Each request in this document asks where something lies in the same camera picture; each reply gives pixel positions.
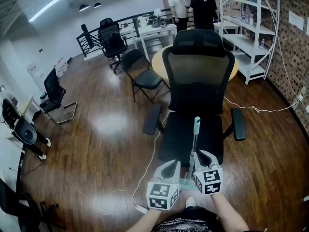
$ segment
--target brick wall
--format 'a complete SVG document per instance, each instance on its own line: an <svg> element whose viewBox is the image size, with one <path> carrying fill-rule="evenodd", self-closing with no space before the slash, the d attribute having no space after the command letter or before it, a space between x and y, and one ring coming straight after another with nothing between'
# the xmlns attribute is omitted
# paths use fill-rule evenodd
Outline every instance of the brick wall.
<svg viewBox="0 0 309 232"><path fill-rule="evenodd" d="M216 0L216 2L219 9L219 0ZM269 0L269 3L273 6L275 0ZM238 7L240 7L240 4L236 2L227 2L224 8L225 14L239 16L240 11L236 9ZM253 12L254 20L256 21L256 8L247 6L246 10ZM304 18L305 24L303 31L289 23L289 11ZM295 108L295 112L309 134L309 115L306 112L306 106L309 105L309 36L306 34L308 16L309 0L281 0L279 27L281 49L286 70L295 93L299 94L303 87L307 88L307 91L302 94L304 99ZM262 9L262 25L270 29L274 28L270 11ZM254 34L250 31L246 30L244 33L249 37L254 37ZM266 40L266 46L270 46L272 37L267 35L262 35L262 37ZM265 67L266 63L267 59L263 61L261 66ZM286 78L278 44L276 45L274 57L267 77L279 89L290 104L295 102L295 96L292 93Z"/></svg>

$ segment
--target white cable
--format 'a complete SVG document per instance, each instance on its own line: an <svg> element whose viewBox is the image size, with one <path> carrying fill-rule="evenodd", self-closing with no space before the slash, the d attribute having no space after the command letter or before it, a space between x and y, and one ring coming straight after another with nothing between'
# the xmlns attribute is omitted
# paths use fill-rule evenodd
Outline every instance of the white cable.
<svg viewBox="0 0 309 232"><path fill-rule="evenodd" d="M165 122L165 120L168 118L168 116L169 116L169 115L166 116L166 118L163 120L162 124L164 124L164 122ZM161 132L159 132L159 134L158 134L157 137L155 138L155 140L154 140L154 146L155 146L156 140L158 139L158 137L160 136L160 134L161 134ZM142 178L140 178L140 181L139 181L139 183L137 184L137 187L136 187L136 189L134 190L133 195L132 195L132 204L133 204L133 206L134 206L135 208L136 208L137 206L136 206L136 205L134 204L134 202L133 202L134 195L135 195L137 189L138 189L139 186L140 186L141 180L146 176L147 171L148 171L148 168L150 167L150 165L151 165L151 163L152 163L152 161L153 161L153 159L154 159L154 156L155 156L155 147L154 147L153 156L151 157L151 160L150 160L150 162L149 162L149 164L148 164L148 166L147 166L147 168L146 168L145 174L142 176Z"/></svg>
<svg viewBox="0 0 309 232"><path fill-rule="evenodd" d="M276 27L276 23L275 23L275 20L274 20L274 16L273 16L272 13L270 13L270 14L271 14L271 18L272 18L272 21L273 21L273 23L274 23L274 26ZM290 81L288 72L287 72L286 67L285 67L284 58L283 58L283 53L282 53L282 50L281 50L281 42L280 42L280 39L279 39L279 35L278 35L278 34L277 34L277 40L278 40L278 43L279 43L279 49L280 49L280 53L281 53L281 57L282 57L282 63L283 63L283 67L284 67L284 71L285 71L286 77L287 77L287 79L288 79L288 82L289 82L289 85L290 85L290 87L291 87L292 92L293 92L294 95L298 98L298 96L297 96L297 95L295 94L295 92L294 92L294 89L293 89L293 87L292 87L292 84L291 84L291 81ZM299 103L299 102L301 101L301 100L298 98L298 101L296 101L294 104L290 105L289 107L285 107L285 108L282 108L282 109L280 109L280 110L271 110L271 111L270 111L270 110L260 110L260 109L254 107L254 106L244 106L244 107L241 107L241 106L239 106L238 104L236 104L236 103L234 103L234 102L231 102L227 97L224 96L224 98L225 98L229 103L234 104L234 105L236 105L237 107L239 107L239 108L241 108L241 109L243 109L243 108L252 108L252 109L254 109L257 113L260 113L260 112L270 112L270 113L271 113L271 112L280 112L280 111L289 109L290 107L296 105L297 103Z"/></svg>
<svg viewBox="0 0 309 232"><path fill-rule="evenodd" d="M258 108L256 108L255 106L239 106L238 104L236 104L236 103L234 103L234 102L231 102L227 97L224 97L229 103L231 103L231 104L234 104L234 105L236 105L237 107L239 107L239 108L241 108L241 109L243 109L243 108L252 108L252 109L254 109L258 114L260 113L260 112L269 112L269 113L272 113L272 112L280 112L280 111L283 111L283 110L286 110L286 109L289 109L290 107L292 107L292 106L294 106L294 105L296 105L297 103L299 103L300 102L300 100L298 100L297 102L295 102L293 105L290 105L289 107L285 107L285 108L282 108L282 109L280 109L280 110L260 110L260 109L258 109Z"/></svg>

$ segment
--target man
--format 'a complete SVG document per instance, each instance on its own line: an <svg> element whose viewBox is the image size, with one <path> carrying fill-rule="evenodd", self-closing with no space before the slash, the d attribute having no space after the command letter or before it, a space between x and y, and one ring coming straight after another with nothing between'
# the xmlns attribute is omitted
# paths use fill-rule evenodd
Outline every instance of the man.
<svg viewBox="0 0 309 232"><path fill-rule="evenodd" d="M186 30L188 25L188 12L184 0L169 0L170 10L173 13L174 23L177 26L177 32Z"/></svg>
<svg viewBox="0 0 309 232"><path fill-rule="evenodd" d="M205 208L196 206L196 202L189 197L183 212L174 214L156 225L161 212L150 209L127 232L249 232L248 225L234 210L231 204L221 193L211 195L217 215Z"/></svg>
<svg viewBox="0 0 309 232"><path fill-rule="evenodd" d="M194 16L196 29L214 31L213 18L218 19L215 0L191 0L190 12Z"/></svg>

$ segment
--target white shelving unit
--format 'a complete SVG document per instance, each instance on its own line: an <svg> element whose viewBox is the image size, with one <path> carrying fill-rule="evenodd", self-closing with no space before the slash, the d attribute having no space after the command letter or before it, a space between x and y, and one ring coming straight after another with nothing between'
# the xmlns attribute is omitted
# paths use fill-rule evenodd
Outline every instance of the white shelving unit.
<svg viewBox="0 0 309 232"><path fill-rule="evenodd" d="M251 26L241 20L241 17L234 17L230 15L225 15L224 13L224 4L228 1L235 1L241 4L241 12L243 9L244 4L246 6L256 7L257 9L257 20ZM280 17L280 0L276 0L276 7L272 8L268 2L268 0L263 0L266 5L262 4L262 0L255 1L248 1L248 0L220 0L220 15L222 26L220 28L220 35L222 38L230 41L239 50L233 51L235 58L239 64L239 71L246 77L246 85L249 83L250 80L256 78L266 78L273 55L275 51L277 36L278 36L278 29L279 29L279 17ZM269 10L273 17L275 23L275 29L268 29L261 25L261 11L262 9ZM228 34L224 22L228 21L240 26L239 34ZM251 40L247 36L243 34L243 29L248 29L255 33L254 40ZM260 34L266 34L273 36L272 45L269 49L265 47L260 47L259 38ZM260 56L261 59L258 62L255 62L255 57ZM269 56L266 69L263 69L260 66L260 63L264 61L267 56Z"/></svg>

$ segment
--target black t-shirt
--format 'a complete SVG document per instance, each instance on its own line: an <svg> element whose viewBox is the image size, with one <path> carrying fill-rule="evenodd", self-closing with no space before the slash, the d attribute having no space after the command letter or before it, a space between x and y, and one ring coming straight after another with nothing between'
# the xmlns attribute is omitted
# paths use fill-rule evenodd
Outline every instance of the black t-shirt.
<svg viewBox="0 0 309 232"><path fill-rule="evenodd" d="M224 232L216 217L216 214L204 208L189 207L156 225L152 232Z"/></svg>
<svg viewBox="0 0 309 232"><path fill-rule="evenodd" d="M191 0L190 7L197 29L214 29L213 18L218 19L215 0Z"/></svg>

